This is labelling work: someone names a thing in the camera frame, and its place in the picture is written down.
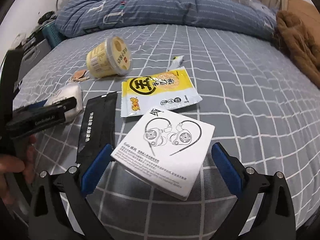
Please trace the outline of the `person's left hand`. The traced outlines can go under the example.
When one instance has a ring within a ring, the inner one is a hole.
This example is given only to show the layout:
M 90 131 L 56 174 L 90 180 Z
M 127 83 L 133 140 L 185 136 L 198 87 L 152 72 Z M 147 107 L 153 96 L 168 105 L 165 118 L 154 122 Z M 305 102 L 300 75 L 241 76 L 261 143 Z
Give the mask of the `person's left hand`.
M 28 139 L 26 158 L 24 160 L 18 157 L 1 154 L 1 199 L 3 203 L 8 206 L 14 203 L 14 197 L 9 192 L 5 174 L 9 172 L 20 173 L 22 172 L 27 184 L 31 184 L 35 177 L 34 164 L 35 164 L 35 135 L 31 135 Z

